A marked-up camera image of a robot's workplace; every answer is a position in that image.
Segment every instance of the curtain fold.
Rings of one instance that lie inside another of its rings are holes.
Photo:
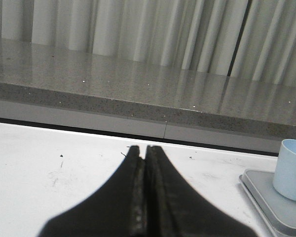
[[[296,87],[296,0],[0,0],[0,37]]]

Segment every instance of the gray plastic dish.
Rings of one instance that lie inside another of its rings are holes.
[[[239,177],[252,203],[276,237],[296,237],[296,201],[273,187],[274,172],[246,169]]]

